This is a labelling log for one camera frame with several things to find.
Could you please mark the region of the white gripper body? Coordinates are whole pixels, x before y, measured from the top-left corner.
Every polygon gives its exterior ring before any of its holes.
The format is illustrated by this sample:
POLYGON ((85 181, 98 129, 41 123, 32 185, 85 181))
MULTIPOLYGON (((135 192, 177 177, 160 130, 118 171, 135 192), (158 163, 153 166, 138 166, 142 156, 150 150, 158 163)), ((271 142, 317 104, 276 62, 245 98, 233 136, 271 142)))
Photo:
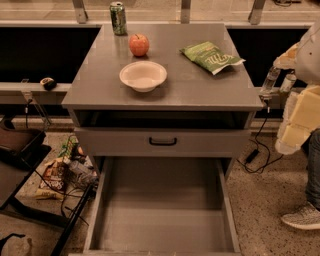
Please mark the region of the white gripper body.
POLYGON ((320 86, 308 85, 300 93, 292 91, 285 104, 275 149, 280 154, 293 154, 319 127, 320 86))

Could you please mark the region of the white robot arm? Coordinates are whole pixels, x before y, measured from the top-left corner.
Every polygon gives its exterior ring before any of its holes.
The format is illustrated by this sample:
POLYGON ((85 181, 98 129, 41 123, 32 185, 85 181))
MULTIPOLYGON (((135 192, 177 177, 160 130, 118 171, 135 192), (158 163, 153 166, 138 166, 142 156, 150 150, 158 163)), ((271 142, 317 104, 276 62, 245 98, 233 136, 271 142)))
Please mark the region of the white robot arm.
POLYGON ((300 93, 289 95, 277 134, 277 152, 290 155, 320 126, 320 21, 273 64, 283 70, 293 69, 297 79, 307 84, 300 93))

